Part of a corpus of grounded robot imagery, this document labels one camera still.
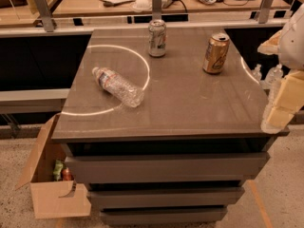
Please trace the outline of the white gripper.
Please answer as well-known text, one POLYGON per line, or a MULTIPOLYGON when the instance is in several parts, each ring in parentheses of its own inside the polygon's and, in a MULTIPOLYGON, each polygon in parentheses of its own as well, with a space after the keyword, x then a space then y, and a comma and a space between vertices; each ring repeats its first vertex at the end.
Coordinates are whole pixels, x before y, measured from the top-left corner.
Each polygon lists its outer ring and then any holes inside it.
POLYGON ((274 82, 265 108, 265 128, 283 129, 304 106, 304 4, 282 31, 263 42, 257 51, 265 55, 278 54, 282 65, 297 69, 274 82))

